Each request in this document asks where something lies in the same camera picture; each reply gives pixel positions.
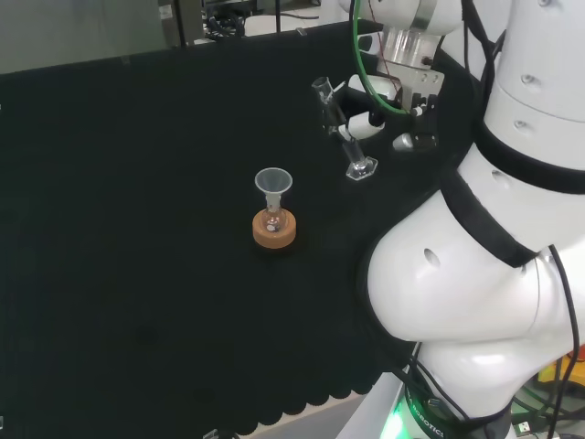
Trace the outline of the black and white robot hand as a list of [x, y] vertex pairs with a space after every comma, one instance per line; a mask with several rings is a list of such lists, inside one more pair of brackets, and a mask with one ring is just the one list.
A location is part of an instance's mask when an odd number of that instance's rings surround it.
[[430, 151], [438, 146], [439, 94], [444, 75], [435, 70], [398, 67], [378, 75], [357, 73], [346, 82], [349, 110], [344, 136], [365, 140], [392, 122], [405, 131], [392, 141], [397, 152]]

